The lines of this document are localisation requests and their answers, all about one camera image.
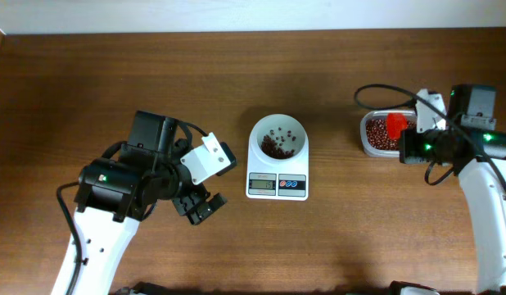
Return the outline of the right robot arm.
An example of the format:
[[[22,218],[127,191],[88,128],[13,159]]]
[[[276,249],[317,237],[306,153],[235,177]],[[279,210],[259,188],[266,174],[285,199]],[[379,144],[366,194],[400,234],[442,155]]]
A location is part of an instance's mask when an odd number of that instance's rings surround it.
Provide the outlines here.
[[[477,292],[506,294],[506,133],[495,131],[496,90],[458,84],[448,107],[426,89],[412,96],[418,128],[400,136],[400,161],[450,166],[472,219]]]

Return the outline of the white round bowl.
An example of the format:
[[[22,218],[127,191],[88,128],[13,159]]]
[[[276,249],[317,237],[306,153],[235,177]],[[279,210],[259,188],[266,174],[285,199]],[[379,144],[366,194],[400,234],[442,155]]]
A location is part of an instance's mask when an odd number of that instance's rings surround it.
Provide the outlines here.
[[[308,145],[307,133],[295,118],[269,115],[259,120],[250,134],[250,148],[259,157],[270,160],[293,160]]]

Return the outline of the clear plastic container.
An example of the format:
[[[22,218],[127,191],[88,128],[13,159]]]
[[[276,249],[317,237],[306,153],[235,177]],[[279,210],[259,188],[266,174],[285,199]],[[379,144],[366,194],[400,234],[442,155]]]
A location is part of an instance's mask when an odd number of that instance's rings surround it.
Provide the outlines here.
[[[386,118],[389,114],[401,114],[409,127],[416,125],[414,111],[388,110],[370,111],[360,122],[360,137],[364,152],[370,157],[398,158],[398,144],[390,140],[386,132]]]

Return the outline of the red beans in bowl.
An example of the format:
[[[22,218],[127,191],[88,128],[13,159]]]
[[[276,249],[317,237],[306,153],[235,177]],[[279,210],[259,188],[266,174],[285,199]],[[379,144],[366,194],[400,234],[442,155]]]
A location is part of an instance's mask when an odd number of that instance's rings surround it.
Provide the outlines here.
[[[264,135],[260,143],[261,151],[276,160],[285,160],[296,154],[296,148],[290,143],[296,141],[296,136],[291,130],[283,131],[281,127],[270,129]]]

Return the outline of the white digital kitchen scale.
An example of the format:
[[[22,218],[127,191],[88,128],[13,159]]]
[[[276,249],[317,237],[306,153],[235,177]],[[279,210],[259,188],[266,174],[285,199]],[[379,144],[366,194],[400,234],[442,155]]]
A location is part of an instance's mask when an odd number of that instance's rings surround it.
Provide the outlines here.
[[[251,199],[304,201],[309,196],[309,140],[293,160],[259,157],[248,144],[246,196]]]

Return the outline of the orange plastic measuring scoop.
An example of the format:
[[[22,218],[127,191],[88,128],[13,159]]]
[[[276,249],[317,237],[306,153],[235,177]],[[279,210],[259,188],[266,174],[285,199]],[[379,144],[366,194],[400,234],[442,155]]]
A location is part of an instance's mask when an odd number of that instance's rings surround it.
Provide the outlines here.
[[[408,128],[408,121],[401,113],[390,113],[386,117],[386,132],[391,140],[398,140],[401,132]]]

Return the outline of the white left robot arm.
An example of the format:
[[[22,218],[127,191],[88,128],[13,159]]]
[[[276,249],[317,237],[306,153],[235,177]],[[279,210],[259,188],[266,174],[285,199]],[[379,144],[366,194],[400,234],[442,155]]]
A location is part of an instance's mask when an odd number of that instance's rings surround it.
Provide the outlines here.
[[[199,225],[226,203],[204,181],[233,169],[229,146],[198,126],[168,116],[137,111],[126,141],[114,143],[77,181],[75,211],[62,192],[56,197],[70,229],[70,242],[53,286],[54,294],[107,294],[127,246],[160,200],[171,201],[180,216]]]

